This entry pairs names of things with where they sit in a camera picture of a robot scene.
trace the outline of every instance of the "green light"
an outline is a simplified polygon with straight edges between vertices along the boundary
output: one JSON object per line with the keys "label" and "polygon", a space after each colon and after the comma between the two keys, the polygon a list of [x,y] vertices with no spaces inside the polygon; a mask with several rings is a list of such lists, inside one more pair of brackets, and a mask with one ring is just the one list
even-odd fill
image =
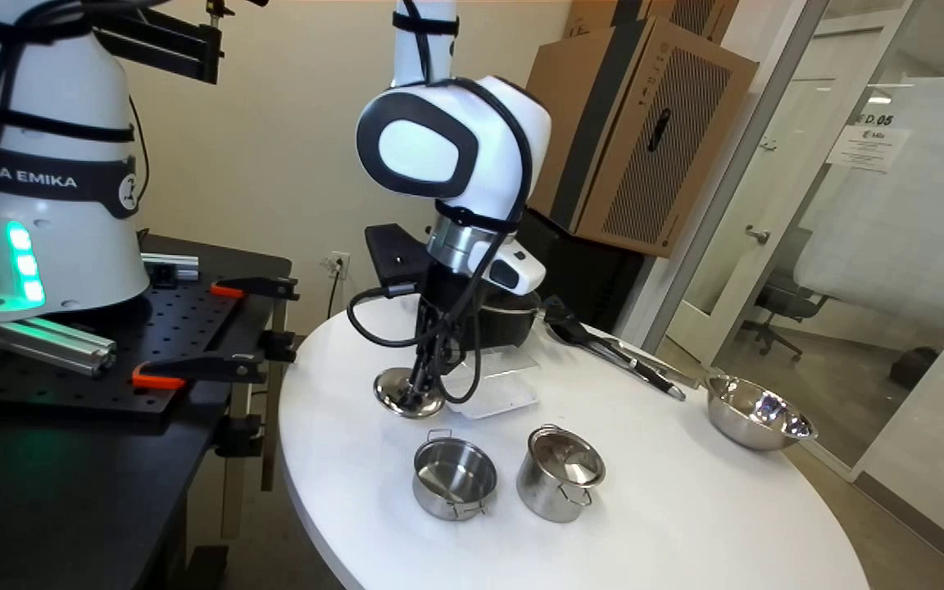
{"label": "green light", "polygon": [[38,279],[38,265],[36,265],[36,254],[16,254],[16,267],[24,279]]}
{"label": "green light", "polygon": [[34,234],[30,234],[19,222],[14,222],[14,227],[10,227],[10,246],[14,246],[16,253],[30,253],[30,248],[34,248]]}
{"label": "green light", "polygon": [[42,280],[24,280],[26,300],[46,300]]}

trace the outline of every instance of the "stainless steel bowl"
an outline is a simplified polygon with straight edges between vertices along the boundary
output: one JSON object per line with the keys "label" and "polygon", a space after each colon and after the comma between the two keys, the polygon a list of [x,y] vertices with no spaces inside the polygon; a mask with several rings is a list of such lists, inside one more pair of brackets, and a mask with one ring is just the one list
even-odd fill
{"label": "stainless steel bowl", "polygon": [[800,410],[754,379],[712,373],[706,387],[712,427],[738,446],[771,451],[821,437]]}
{"label": "stainless steel bowl", "polygon": [[499,467],[473,441],[439,437],[414,454],[414,493],[420,506],[444,522],[468,522],[494,497]]}

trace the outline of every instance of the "cardboard box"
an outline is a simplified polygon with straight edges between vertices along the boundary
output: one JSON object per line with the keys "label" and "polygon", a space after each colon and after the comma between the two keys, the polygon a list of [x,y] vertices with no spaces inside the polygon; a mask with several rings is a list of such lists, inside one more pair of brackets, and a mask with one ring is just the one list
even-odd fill
{"label": "cardboard box", "polygon": [[568,36],[625,25],[635,18],[669,18],[694,36],[720,42],[738,0],[574,0],[568,12]]}
{"label": "cardboard box", "polygon": [[727,139],[754,63],[664,18],[539,50],[554,117],[531,210],[569,234],[669,254]]}

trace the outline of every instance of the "office chair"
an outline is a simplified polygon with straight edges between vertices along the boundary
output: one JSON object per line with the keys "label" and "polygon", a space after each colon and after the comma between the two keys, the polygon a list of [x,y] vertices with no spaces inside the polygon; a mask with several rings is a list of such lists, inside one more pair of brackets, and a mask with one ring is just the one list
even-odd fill
{"label": "office chair", "polygon": [[827,294],[815,294],[815,290],[797,284],[797,279],[792,279],[792,267],[797,267],[797,260],[800,260],[805,239],[810,239],[805,230],[789,230],[787,242],[779,246],[778,265],[758,294],[758,309],[763,309],[766,317],[745,324],[758,333],[762,355],[766,355],[771,343],[778,340],[778,343],[792,351],[792,360],[800,360],[804,348],[797,348],[789,336],[778,333],[771,320],[774,317],[805,320],[815,311],[822,311],[822,305],[827,305]]}

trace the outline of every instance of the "round white table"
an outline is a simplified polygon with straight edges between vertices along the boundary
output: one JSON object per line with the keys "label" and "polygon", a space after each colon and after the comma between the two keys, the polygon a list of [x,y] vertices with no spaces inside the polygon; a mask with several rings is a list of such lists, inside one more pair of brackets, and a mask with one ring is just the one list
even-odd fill
{"label": "round white table", "polygon": [[[377,333],[410,336],[414,309],[393,297],[358,313]],[[700,388],[676,402],[540,326],[521,357],[511,368],[539,394],[535,405],[404,418],[370,383],[410,368],[410,348],[377,348],[344,313],[302,343],[281,387],[281,454],[296,511],[344,585],[868,585],[810,481],[779,451],[727,441]],[[515,490],[528,431],[544,422],[581,431],[606,457],[598,502],[574,523],[540,522]],[[499,464],[490,513],[437,522],[417,503],[414,451],[432,430],[476,441]]]}

